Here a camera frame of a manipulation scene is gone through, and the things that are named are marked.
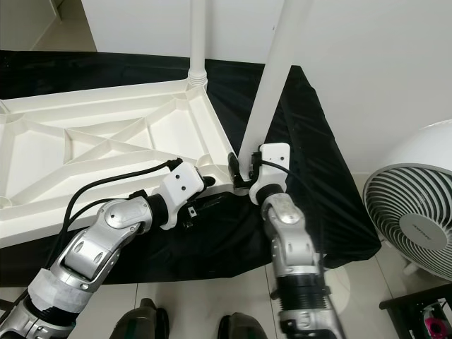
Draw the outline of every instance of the black fabric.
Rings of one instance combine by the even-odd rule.
[[[0,52],[0,98],[186,78],[189,60],[168,56],[81,52]],[[206,61],[208,96],[238,153],[263,65]],[[372,257],[381,244],[352,176],[303,71],[293,66],[266,142],[291,145],[290,167],[312,188],[325,225],[328,267]],[[320,246],[319,224],[297,182],[288,192],[307,215]],[[121,254],[107,283],[232,277],[270,262],[258,208],[247,197],[201,199],[202,213],[185,229],[152,229]],[[43,265],[53,237],[0,250],[0,285],[27,285]]]

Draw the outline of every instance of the electric fan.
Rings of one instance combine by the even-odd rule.
[[[405,258],[452,280],[452,120],[396,148],[363,197],[376,228]]]

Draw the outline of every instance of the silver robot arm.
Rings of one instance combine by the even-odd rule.
[[[262,145],[254,155],[257,178],[249,190],[251,201],[261,206],[271,240],[280,328],[288,338],[345,339],[304,214],[284,193],[287,173],[282,170],[288,170],[289,156],[287,144]],[[276,167],[264,165],[266,162]]]
[[[67,338],[121,249],[151,226],[174,227],[179,209],[205,187],[196,168],[183,162],[151,196],[104,204],[94,224],[71,240],[49,270],[39,271],[28,296],[0,324],[0,338]]]

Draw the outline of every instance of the pink object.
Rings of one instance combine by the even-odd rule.
[[[445,339],[447,336],[447,328],[443,321],[436,318],[424,319],[425,326],[432,338]]]

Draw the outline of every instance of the floor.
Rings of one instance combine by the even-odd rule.
[[[355,176],[359,190],[365,179]],[[405,259],[384,244],[368,261],[327,272],[333,302],[349,339],[396,339],[391,320],[379,303],[446,283],[422,270],[407,277],[402,273],[405,265]],[[69,339],[108,338],[121,316],[144,297],[168,310],[171,339],[214,339],[221,317],[236,311],[254,316],[268,339],[282,339],[278,301],[270,300],[274,284],[273,269],[267,265],[231,279],[105,285],[79,316]],[[13,300],[22,291],[0,288],[0,298]]]
[[[56,20],[35,45],[35,51],[96,52],[81,0],[64,0]]]

